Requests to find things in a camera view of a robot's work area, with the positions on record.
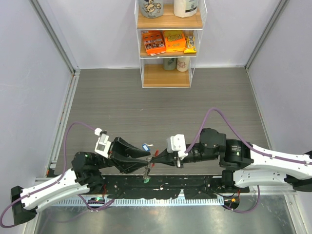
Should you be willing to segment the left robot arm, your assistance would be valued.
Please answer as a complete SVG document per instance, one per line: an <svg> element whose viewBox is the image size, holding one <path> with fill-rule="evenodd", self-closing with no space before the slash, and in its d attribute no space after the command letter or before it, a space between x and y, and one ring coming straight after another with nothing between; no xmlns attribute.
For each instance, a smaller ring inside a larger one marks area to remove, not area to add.
<svg viewBox="0 0 312 234"><path fill-rule="evenodd" d="M94 152L77 152L72 167L63 174L37 186L11 189L15 225L26 223L37 213L68 197L99 194L104 189L101 169L116 167L121 173L134 172L148 164L150 152L139 149L120 137L113 142L99 139Z"/></svg>

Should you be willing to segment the blue tagged key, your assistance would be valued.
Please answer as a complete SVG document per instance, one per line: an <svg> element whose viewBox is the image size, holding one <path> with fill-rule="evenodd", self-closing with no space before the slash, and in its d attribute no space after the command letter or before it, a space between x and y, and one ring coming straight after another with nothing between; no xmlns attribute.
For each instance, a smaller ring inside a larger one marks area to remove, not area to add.
<svg viewBox="0 0 312 234"><path fill-rule="evenodd" d="M144 151L149 152L149 151L151 150L151 147L152 147L152 146L153 146L153 144L146 144L146 143L144 143L144 144L142 145L142 148L143 148Z"/></svg>

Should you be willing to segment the red handled keyring with chain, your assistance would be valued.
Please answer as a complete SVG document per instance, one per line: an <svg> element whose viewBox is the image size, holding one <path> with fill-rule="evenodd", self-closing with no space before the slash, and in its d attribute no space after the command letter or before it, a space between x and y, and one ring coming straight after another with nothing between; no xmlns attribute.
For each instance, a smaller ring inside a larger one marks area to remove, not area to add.
<svg viewBox="0 0 312 234"><path fill-rule="evenodd" d="M159 154L159 150L156 150L155 154L150 156L150 157L147 157L147 161L148 161L148 165L145 167L145 170L144 170L144 173L143 173L143 180L144 179L147 179L149 178L150 179L150 176L149 176L149 173L151 171L151 169L153 168L154 164L152 164L150 161L153 157L156 157L158 156Z"/></svg>

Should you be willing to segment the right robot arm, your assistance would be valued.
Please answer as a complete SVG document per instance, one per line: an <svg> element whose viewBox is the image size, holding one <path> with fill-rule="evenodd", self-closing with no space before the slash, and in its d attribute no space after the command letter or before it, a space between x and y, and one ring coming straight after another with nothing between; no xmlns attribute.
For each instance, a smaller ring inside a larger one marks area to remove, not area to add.
<svg viewBox="0 0 312 234"><path fill-rule="evenodd" d="M276 186L289 184L295 191L312 190L312 154L288 154L259 147L249 142L228 139L212 128L200 131L199 142L185 144L184 135L167 139L167 148L151 158L178 168L185 163L219 161L223 168L221 188L232 192L249 186Z"/></svg>

